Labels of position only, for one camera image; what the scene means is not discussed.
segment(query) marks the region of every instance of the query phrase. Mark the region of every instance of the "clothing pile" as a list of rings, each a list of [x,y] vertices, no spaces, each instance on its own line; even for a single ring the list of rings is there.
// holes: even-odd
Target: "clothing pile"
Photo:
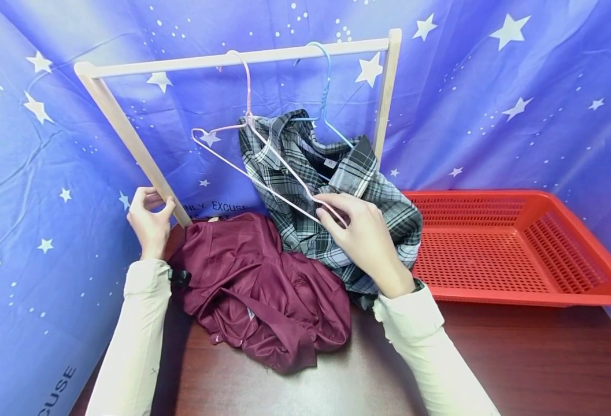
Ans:
[[[296,110],[253,117],[255,130],[279,152],[314,195],[348,193],[384,214],[398,257],[409,269],[419,250],[423,219],[416,207],[377,171],[366,136],[318,143],[313,124]],[[300,209],[317,206],[251,128],[239,131],[247,173]],[[213,343],[226,342],[279,373],[317,364],[316,351],[332,351],[350,337],[350,302],[363,309],[378,293],[320,224],[257,187],[270,218],[241,214],[196,222],[171,258],[192,278],[175,295]]]

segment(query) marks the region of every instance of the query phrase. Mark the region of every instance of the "wooden table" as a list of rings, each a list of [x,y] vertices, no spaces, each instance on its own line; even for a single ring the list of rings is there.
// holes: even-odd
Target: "wooden table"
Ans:
[[[611,320],[600,308],[440,308],[503,416],[611,416]],[[93,382],[73,416],[83,416]],[[210,345],[190,317],[169,308],[153,415],[425,414],[409,369],[370,314],[354,310],[344,350],[284,377],[225,344]]]

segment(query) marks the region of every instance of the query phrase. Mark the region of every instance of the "pink hanger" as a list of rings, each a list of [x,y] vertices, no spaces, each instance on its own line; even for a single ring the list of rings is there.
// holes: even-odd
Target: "pink hanger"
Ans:
[[[310,218],[311,220],[315,221],[318,224],[321,224],[319,219],[314,218],[314,216],[312,216],[308,212],[302,210],[300,207],[298,207],[297,205],[293,204],[291,201],[287,200],[287,198],[285,198],[282,195],[278,194],[277,192],[275,192],[274,190],[270,189],[266,185],[260,183],[260,181],[258,181],[256,179],[254,179],[253,177],[249,176],[244,170],[240,169],[238,166],[234,165],[230,161],[227,161],[227,159],[225,159],[222,156],[220,156],[219,154],[215,153],[213,149],[211,149],[208,146],[206,146],[203,143],[201,143],[199,140],[197,140],[196,136],[194,135],[195,131],[202,132],[205,136],[210,136],[211,134],[213,134],[213,132],[218,132],[218,131],[223,131],[223,130],[230,130],[232,128],[240,129],[240,128],[244,128],[244,127],[249,127],[250,130],[252,130],[252,132],[255,135],[257,135],[257,137],[259,137],[261,139],[261,141],[264,143],[264,145],[266,145],[267,148],[272,153],[274,153],[274,155],[278,159],[280,159],[280,162],[282,162],[284,167],[286,167],[287,170],[289,172],[291,172],[291,174],[296,178],[298,183],[301,184],[301,186],[305,189],[305,193],[307,194],[308,198],[310,198],[311,200],[317,202],[318,204],[322,204],[323,206],[327,207],[328,211],[332,212],[332,214],[336,216],[336,218],[345,226],[345,228],[349,227],[349,225],[346,223],[346,221],[342,218],[342,216],[340,216],[340,214],[338,214],[338,212],[335,209],[333,209],[326,202],[319,201],[317,198],[314,197],[314,195],[310,192],[310,189],[307,187],[305,182],[296,174],[296,172],[294,172],[294,170],[291,168],[291,166],[289,166],[287,161],[285,161],[282,158],[282,156],[280,156],[280,153],[277,150],[275,150],[273,148],[273,146],[271,146],[271,144],[266,139],[264,139],[264,137],[259,132],[257,132],[256,128],[254,127],[254,115],[252,114],[252,110],[251,110],[251,92],[252,92],[252,90],[251,90],[251,82],[250,82],[250,69],[247,66],[247,62],[245,62],[243,60],[243,58],[240,56],[240,54],[238,52],[236,52],[236,51],[229,51],[227,53],[231,53],[231,54],[234,54],[235,56],[237,56],[239,58],[239,60],[243,63],[243,66],[245,67],[245,75],[247,75],[247,110],[245,110],[245,122],[243,124],[235,124],[234,126],[214,128],[213,130],[211,130],[209,132],[203,130],[203,128],[193,128],[192,129],[192,140],[194,140],[196,142],[196,144],[198,144],[201,147],[203,147],[204,149],[208,150],[208,152],[214,154],[215,157],[217,157],[217,158],[221,159],[223,162],[227,163],[227,165],[231,166],[235,170],[237,170],[240,173],[242,173],[243,175],[247,176],[249,179],[251,179],[254,183],[259,185],[261,188],[266,189],[267,191],[272,193],[274,196],[280,198],[280,200],[282,200],[284,202],[287,202],[288,205],[290,205],[294,209],[300,211],[306,217]]]

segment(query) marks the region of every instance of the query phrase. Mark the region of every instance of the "blue hanger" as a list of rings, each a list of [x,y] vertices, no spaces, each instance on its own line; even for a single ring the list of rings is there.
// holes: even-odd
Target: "blue hanger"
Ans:
[[[345,143],[349,145],[349,147],[353,148],[354,145],[351,144],[351,142],[347,140],[346,137],[344,137],[343,134],[340,133],[335,127],[333,127],[332,124],[328,122],[328,120],[326,119],[326,101],[328,98],[328,89],[331,88],[331,56],[328,54],[328,52],[326,52],[326,49],[324,49],[323,45],[320,44],[319,42],[310,42],[308,43],[308,45],[313,45],[313,46],[318,47],[319,49],[321,49],[324,55],[326,55],[328,74],[326,78],[326,86],[324,87],[324,96],[322,97],[322,100],[321,100],[321,107],[320,107],[318,117],[292,118],[292,120],[293,121],[317,121],[319,118],[323,118],[324,123],[326,123],[326,126],[330,127],[331,130],[335,132],[336,135],[340,136],[340,139],[343,139]]]

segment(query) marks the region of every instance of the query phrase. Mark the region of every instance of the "white sleeve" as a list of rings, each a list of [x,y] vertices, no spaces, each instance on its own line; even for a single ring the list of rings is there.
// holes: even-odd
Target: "white sleeve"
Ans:
[[[150,415],[171,296],[169,270],[168,264],[157,259],[129,267],[125,302],[86,416]]]
[[[379,295],[375,318],[414,373],[430,416],[499,416],[451,342],[431,291],[389,299]]]

